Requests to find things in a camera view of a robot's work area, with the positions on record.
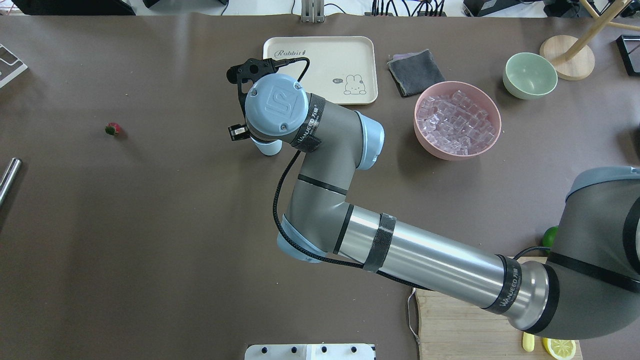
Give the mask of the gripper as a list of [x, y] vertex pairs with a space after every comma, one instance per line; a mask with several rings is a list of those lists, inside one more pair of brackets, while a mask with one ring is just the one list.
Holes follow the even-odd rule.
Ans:
[[244, 141], [250, 138], [250, 130], [246, 124], [235, 124], [228, 127], [231, 141]]

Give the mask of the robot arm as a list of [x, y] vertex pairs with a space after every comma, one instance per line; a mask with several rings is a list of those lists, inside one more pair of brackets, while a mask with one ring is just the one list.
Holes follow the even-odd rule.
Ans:
[[351, 267], [451, 296], [504, 316], [514, 328], [583, 340], [617, 332], [639, 318], [639, 170], [583, 171], [566, 196], [546, 262], [517, 260], [459, 243], [346, 201], [356, 170], [370, 169], [384, 130], [358, 111], [304, 91], [270, 71], [227, 73], [245, 125], [234, 141], [284, 141], [305, 153], [289, 208], [276, 219], [278, 245], [307, 262], [328, 253]]

